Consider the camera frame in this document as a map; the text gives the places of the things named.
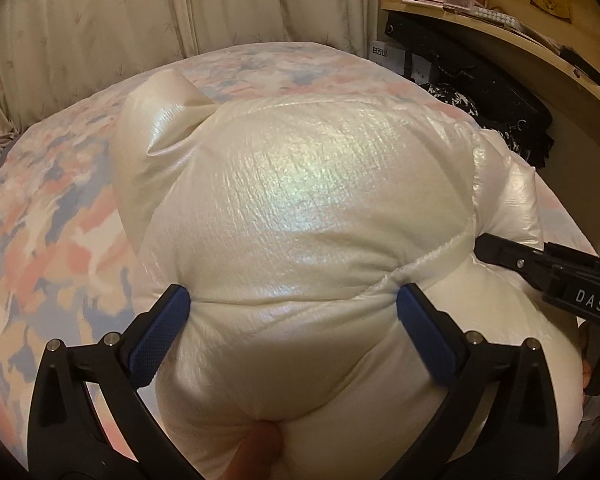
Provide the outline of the person left hand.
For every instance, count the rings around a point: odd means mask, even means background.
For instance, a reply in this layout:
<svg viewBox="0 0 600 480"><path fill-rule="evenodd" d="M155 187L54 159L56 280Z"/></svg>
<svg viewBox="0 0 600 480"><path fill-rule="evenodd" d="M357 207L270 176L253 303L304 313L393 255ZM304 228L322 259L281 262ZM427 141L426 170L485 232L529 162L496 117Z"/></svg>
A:
<svg viewBox="0 0 600 480"><path fill-rule="evenodd" d="M222 475L223 480L270 480L284 452L284 437L275 422L257 422Z"/></svg>

